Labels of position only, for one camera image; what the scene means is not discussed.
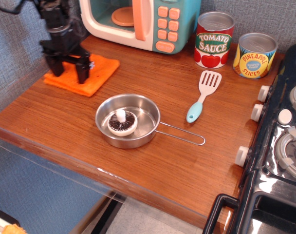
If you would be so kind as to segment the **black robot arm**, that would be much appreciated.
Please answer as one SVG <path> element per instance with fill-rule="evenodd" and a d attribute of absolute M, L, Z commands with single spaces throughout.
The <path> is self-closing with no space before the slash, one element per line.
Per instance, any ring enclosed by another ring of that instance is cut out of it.
<path fill-rule="evenodd" d="M 83 84 L 89 77 L 93 62 L 90 61 L 90 53 L 80 44 L 84 36 L 81 21 L 70 16 L 67 0 L 40 0 L 37 9 L 51 37 L 40 42 L 49 68 L 59 77 L 64 72 L 64 62 L 74 64 L 78 82 Z"/>

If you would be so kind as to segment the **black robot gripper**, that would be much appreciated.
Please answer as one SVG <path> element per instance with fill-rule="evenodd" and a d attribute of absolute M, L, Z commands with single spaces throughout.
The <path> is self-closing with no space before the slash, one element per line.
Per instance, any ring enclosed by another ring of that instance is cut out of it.
<path fill-rule="evenodd" d="M 56 77 L 64 72 L 63 62 L 75 64 L 78 82 L 83 84 L 89 78 L 90 53 L 81 46 L 80 34 L 72 25 L 63 28 L 48 29 L 50 40 L 42 40 L 40 45 L 46 62 Z"/>

